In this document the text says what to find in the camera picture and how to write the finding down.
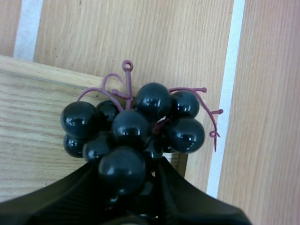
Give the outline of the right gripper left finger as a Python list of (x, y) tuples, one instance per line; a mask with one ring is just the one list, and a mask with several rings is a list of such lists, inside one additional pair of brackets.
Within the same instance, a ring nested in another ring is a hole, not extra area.
[(2, 225), (120, 225), (121, 215), (108, 211), (115, 181), (84, 165), (37, 191), (0, 204)]

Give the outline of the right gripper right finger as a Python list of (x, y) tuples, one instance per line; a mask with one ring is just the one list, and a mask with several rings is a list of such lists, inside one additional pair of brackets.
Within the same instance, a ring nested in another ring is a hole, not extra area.
[(158, 225), (249, 225), (239, 208), (219, 201), (187, 182), (163, 157), (155, 165), (154, 191), (144, 196), (141, 213)]

